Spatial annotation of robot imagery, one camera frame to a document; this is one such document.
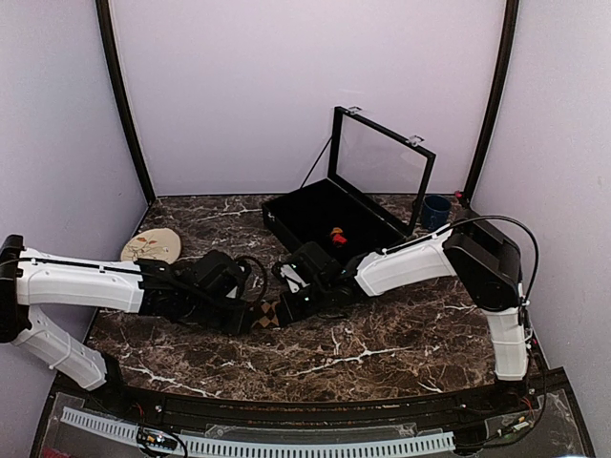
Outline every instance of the white robotic arm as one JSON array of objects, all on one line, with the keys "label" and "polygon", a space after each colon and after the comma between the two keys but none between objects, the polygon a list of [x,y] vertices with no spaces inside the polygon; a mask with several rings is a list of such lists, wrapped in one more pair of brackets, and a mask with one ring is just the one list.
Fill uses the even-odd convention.
[{"label": "white robotic arm", "polygon": [[[452,231],[435,233],[424,242],[390,254],[370,253],[358,265],[355,279],[368,296],[379,296],[406,284],[456,276],[443,246],[451,235]],[[521,283],[518,287],[521,296]],[[490,327],[496,358],[495,374],[499,380],[520,381],[528,369],[527,336],[523,323],[519,322],[519,312],[518,306],[498,312],[483,310]]]},{"label": "white robotic arm", "polygon": [[[103,306],[172,321],[187,317],[231,334],[257,327],[257,304],[229,299],[243,291],[250,268],[223,253],[212,251],[177,274],[161,261],[75,260],[24,249],[22,242],[9,236],[0,252],[0,342],[27,349],[87,390],[116,374],[120,378],[116,360],[72,338],[38,304]],[[519,250],[492,225],[441,228],[354,261],[344,269],[320,246],[307,243],[278,263],[272,271],[289,286],[275,307],[280,325],[306,318],[329,301],[350,303],[359,294],[379,296],[418,281],[458,276],[488,319],[496,377],[525,378],[530,336],[521,319],[526,301]]]},{"label": "white robotic arm", "polygon": [[0,252],[0,342],[30,351],[87,390],[101,387],[109,376],[120,377],[116,360],[74,339],[39,304],[99,306],[170,320],[189,316],[221,327],[231,325],[234,310],[243,305],[229,298],[235,298],[250,272],[217,251],[177,277],[162,261],[62,258],[24,249],[22,242],[9,236]]}]

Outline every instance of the blue cup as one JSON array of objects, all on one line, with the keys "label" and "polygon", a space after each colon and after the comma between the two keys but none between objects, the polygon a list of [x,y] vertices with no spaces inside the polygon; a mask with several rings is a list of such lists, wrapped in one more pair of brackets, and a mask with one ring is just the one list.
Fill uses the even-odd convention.
[{"label": "blue cup", "polygon": [[448,221],[451,208],[452,203],[442,196],[426,196],[422,206],[420,224],[429,232],[436,231]]}]

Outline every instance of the light purple wall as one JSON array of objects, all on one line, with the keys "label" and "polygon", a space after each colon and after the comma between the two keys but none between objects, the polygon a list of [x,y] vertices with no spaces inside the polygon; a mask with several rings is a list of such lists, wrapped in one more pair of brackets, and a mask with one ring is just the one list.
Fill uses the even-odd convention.
[{"label": "light purple wall", "polygon": [[[0,239],[18,233],[49,253],[116,259],[144,210],[95,2],[0,2]],[[49,314],[82,338],[92,310]],[[28,456],[52,379],[28,353],[0,346],[2,456]]]},{"label": "light purple wall", "polygon": [[474,199],[537,235],[533,321],[551,366],[568,372],[598,456],[611,455],[610,25],[607,1],[523,2]]},{"label": "light purple wall", "polygon": [[400,134],[425,137],[438,153],[430,190],[462,188],[504,4],[112,2],[156,190],[293,190],[330,135],[334,105],[361,106]]}]

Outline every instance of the metal hinge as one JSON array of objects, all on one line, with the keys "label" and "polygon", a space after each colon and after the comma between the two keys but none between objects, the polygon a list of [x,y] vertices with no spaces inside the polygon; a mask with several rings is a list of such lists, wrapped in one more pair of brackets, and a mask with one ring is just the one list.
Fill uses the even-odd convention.
[{"label": "metal hinge", "polygon": [[412,135],[410,138],[408,138],[408,144],[411,146],[418,146],[423,141],[424,138],[422,138],[420,135]]}]

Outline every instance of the black display box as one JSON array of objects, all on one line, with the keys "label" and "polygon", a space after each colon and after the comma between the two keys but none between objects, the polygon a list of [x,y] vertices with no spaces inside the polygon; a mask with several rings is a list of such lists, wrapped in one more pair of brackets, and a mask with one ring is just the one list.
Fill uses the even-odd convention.
[{"label": "black display box", "polygon": [[[398,142],[409,153],[424,158],[424,167],[417,185],[411,219],[405,223],[369,198],[353,183],[338,174],[340,143],[344,120],[360,124],[359,129],[372,129]],[[327,177],[306,187],[273,198],[263,204],[263,222],[278,240],[295,252],[304,243],[317,242],[342,265],[374,250],[391,248],[408,239],[415,227],[431,177],[435,154],[353,110],[335,107]],[[336,246],[331,231],[342,229],[347,243]]]}]

